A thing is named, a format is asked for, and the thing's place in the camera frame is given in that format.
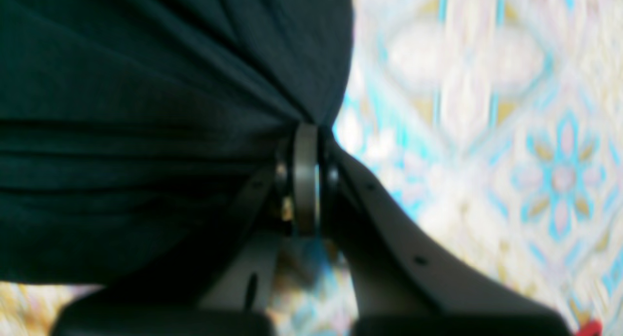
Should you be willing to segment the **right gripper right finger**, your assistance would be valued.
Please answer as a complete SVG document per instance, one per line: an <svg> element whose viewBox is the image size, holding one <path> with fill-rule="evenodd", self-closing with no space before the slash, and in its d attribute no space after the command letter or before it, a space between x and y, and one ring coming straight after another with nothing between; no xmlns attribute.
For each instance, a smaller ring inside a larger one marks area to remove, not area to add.
<svg viewBox="0 0 623 336"><path fill-rule="evenodd" d="M558 312L481 274L427 236L380 181L319 134L320 227L350 267L353 336L568 336Z"/></svg>

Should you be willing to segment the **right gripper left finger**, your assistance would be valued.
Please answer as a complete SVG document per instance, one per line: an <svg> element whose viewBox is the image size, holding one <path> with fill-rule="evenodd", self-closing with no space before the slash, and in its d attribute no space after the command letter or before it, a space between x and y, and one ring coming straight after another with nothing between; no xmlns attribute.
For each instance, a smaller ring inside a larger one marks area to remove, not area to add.
<svg viewBox="0 0 623 336"><path fill-rule="evenodd" d="M65 307L54 336L273 336L264 314L282 239L317 232L319 129L300 124L214 230Z"/></svg>

